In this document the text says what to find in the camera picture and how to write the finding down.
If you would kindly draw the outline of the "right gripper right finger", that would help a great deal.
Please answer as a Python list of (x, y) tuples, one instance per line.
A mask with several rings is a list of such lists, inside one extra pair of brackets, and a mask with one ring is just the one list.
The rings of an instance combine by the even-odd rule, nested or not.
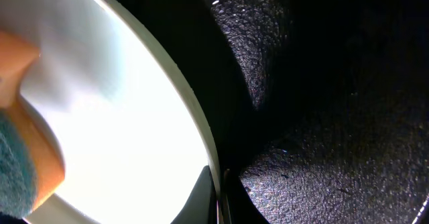
[(221, 200), (225, 223), (268, 224), (252, 203), (238, 174), (229, 169), (224, 171)]

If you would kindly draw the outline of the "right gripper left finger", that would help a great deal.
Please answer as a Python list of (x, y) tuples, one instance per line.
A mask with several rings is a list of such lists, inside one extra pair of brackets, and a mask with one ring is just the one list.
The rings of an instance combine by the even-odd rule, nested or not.
[(217, 196), (209, 166), (205, 166), (184, 207), (172, 224), (217, 224)]

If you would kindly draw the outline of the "light blue plate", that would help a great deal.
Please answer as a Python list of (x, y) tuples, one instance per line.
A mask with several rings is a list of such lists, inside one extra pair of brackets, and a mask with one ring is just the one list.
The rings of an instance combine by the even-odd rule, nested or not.
[(65, 171), (22, 220), (172, 223), (205, 166), (218, 199), (217, 149), (193, 90), (117, 0), (1, 0), (1, 32), (39, 50), (19, 102)]

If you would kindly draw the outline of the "green yellow sponge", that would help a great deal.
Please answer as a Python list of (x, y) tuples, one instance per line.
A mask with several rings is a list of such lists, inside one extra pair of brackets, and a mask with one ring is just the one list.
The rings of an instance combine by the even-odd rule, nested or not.
[(19, 102), (19, 88), (39, 50), (1, 32), (1, 213), (22, 219), (65, 177), (60, 156)]

